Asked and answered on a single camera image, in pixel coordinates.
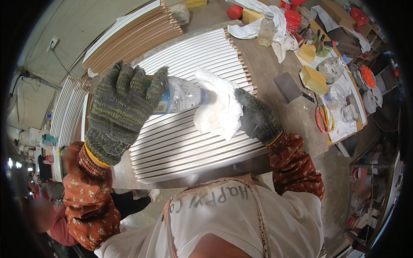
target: scissors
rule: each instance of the scissors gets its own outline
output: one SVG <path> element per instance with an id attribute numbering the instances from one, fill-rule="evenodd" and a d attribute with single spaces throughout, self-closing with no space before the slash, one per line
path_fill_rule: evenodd
<path id="1" fill-rule="evenodd" d="M 324 107 L 324 104 L 318 94 L 315 94 L 316 96 L 316 101 L 317 101 L 317 107 L 316 107 L 316 124 L 318 126 L 318 129 L 322 133 L 328 133 L 328 116 L 327 116 L 327 110 Z"/>

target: brown floral sleeve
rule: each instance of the brown floral sleeve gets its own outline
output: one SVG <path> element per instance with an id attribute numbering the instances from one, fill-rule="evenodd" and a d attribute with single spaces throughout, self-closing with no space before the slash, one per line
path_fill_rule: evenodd
<path id="1" fill-rule="evenodd" d="M 67 227 L 84 248 L 95 250 L 118 234 L 120 213 L 110 196 L 112 174 L 89 158 L 82 142 L 75 142 L 64 155 L 63 178 Z"/>
<path id="2" fill-rule="evenodd" d="M 270 166 L 273 170 L 275 191 L 309 192 L 324 197 L 324 183 L 316 171 L 310 155 L 303 151 L 304 141 L 300 135 L 283 131 L 270 145 Z"/>

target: electrical outlet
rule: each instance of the electrical outlet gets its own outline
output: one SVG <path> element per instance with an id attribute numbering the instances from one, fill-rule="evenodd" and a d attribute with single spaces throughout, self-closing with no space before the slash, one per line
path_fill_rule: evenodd
<path id="1" fill-rule="evenodd" d="M 50 49 L 55 49 L 58 42 L 59 38 L 54 36 L 50 41 L 49 45 L 47 46 L 46 52 L 49 52 Z"/>

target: yellow sponge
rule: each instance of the yellow sponge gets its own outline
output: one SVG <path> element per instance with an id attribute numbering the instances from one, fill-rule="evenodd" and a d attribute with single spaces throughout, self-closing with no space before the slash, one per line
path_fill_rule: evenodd
<path id="1" fill-rule="evenodd" d="M 207 0 L 186 0 L 186 7 L 188 9 L 200 7 L 207 4 Z"/>
<path id="2" fill-rule="evenodd" d="M 301 73 L 303 74 L 302 80 L 304 86 L 320 95 L 328 91 L 324 74 L 307 65 L 301 69 Z"/>
<path id="3" fill-rule="evenodd" d="M 250 23 L 252 23 L 253 21 L 255 21 L 259 18 L 264 18 L 264 16 L 262 14 L 259 14 L 257 12 L 253 12 L 253 11 L 248 10 L 246 8 L 244 8 L 242 10 L 242 20 L 247 24 L 250 24 Z"/>
<path id="4" fill-rule="evenodd" d="M 304 44 L 300 47 L 300 50 L 298 50 L 298 56 L 307 63 L 311 63 L 316 57 L 316 47 L 314 45 Z"/>

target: knit work glove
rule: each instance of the knit work glove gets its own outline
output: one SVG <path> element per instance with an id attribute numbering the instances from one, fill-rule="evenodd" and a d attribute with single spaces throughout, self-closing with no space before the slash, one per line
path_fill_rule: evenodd
<path id="1" fill-rule="evenodd" d="M 270 106 L 243 89 L 235 89 L 235 98 L 244 106 L 240 129 L 249 137 L 257 138 L 267 146 L 271 145 L 282 132 L 282 126 L 274 117 Z"/>
<path id="2" fill-rule="evenodd" d="M 160 68 L 147 88 L 145 71 L 119 61 L 96 88 L 85 146 L 101 164 L 116 165 L 138 138 L 144 122 L 165 93 L 168 67 Z"/>

